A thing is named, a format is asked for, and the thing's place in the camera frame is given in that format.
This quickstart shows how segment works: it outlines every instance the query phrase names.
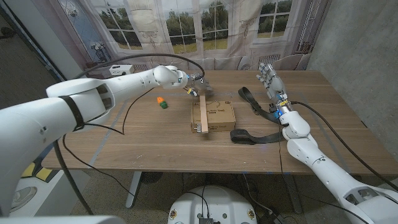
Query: wooden stick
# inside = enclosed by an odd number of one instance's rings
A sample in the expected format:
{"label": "wooden stick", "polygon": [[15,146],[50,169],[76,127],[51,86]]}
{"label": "wooden stick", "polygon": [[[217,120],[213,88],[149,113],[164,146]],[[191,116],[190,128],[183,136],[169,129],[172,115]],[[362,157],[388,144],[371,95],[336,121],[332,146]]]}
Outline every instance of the wooden stick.
{"label": "wooden stick", "polygon": [[207,109],[206,109],[206,96],[204,93],[199,95],[200,100],[200,123],[201,123],[201,132],[209,133],[209,128],[207,125]]}

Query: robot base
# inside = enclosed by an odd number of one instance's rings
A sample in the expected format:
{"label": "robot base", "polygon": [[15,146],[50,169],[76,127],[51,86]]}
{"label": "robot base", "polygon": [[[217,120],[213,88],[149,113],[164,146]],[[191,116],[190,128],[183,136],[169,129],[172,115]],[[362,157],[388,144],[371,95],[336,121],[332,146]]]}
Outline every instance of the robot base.
{"label": "robot base", "polygon": [[[202,195],[203,186],[190,192]],[[240,194],[226,187],[207,185],[203,193],[207,201],[209,218],[220,224],[256,224],[253,206]],[[207,218],[207,206],[203,201],[203,218]],[[185,193],[174,202],[170,209],[168,224],[209,223],[202,216],[201,197]]]}

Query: wooden table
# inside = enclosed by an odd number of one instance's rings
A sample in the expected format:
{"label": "wooden table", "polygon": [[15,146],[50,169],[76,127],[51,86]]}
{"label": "wooden table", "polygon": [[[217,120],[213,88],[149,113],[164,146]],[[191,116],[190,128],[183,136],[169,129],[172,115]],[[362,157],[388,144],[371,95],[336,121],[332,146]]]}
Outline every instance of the wooden table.
{"label": "wooden table", "polygon": [[[246,86],[259,104],[268,109],[270,100],[256,79],[258,72],[208,71],[206,78],[213,87],[207,101],[231,100],[236,128],[247,129],[253,136],[278,132],[278,125],[255,115],[238,90]],[[347,144],[373,169],[384,175],[398,174],[398,163],[365,127],[354,111],[344,102],[320,72],[279,71],[288,91],[289,100],[308,103],[322,114]],[[156,97],[163,97],[169,107],[162,109]],[[117,105],[112,118],[105,124],[121,130],[128,106],[134,99]],[[81,159],[98,169],[129,169],[164,172],[227,172],[280,173],[279,145],[254,146],[233,144],[229,132],[199,134],[190,129],[192,97],[184,90],[158,87],[138,100],[128,114],[126,135],[95,128],[85,133],[71,133],[67,146]],[[351,174],[370,174],[337,140],[333,133],[308,109],[294,105],[311,126],[311,134],[319,148]],[[287,152],[281,142],[284,172],[312,174],[312,171]],[[63,156],[71,169],[87,169],[64,149]],[[43,166],[60,169],[51,152]]]}

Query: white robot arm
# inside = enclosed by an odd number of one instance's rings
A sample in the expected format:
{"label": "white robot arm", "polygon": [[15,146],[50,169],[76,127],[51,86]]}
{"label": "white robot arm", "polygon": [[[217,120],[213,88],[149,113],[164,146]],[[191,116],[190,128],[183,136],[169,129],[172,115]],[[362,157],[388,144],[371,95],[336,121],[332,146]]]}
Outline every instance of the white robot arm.
{"label": "white robot arm", "polygon": [[[260,64],[257,78],[267,88],[269,98],[275,103],[275,116],[282,130],[291,156],[307,165],[333,194],[339,204],[360,216],[368,223],[398,223],[398,193],[361,183],[318,148],[310,134],[309,124],[294,111],[287,99],[285,86],[271,65]],[[346,212],[352,223],[364,223]]]}
{"label": "white robot arm", "polygon": [[153,87],[209,90],[204,79],[194,80],[174,66],[107,80],[81,78],[47,88],[48,98],[0,110],[0,209],[8,216],[16,185],[25,168],[51,142],[72,131],[103,124],[114,107]]}

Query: printed backdrop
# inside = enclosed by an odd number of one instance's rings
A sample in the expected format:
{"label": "printed backdrop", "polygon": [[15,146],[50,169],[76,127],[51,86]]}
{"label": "printed backdrop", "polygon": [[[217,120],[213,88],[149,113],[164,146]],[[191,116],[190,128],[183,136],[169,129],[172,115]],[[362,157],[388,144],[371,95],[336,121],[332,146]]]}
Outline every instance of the printed backdrop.
{"label": "printed backdrop", "polygon": [[[132,54],[178,54],[206,70],[257,70],[312,51],[327,0],[33,0],[82,69]],[[168,57],[125,61],[136,70]]]}

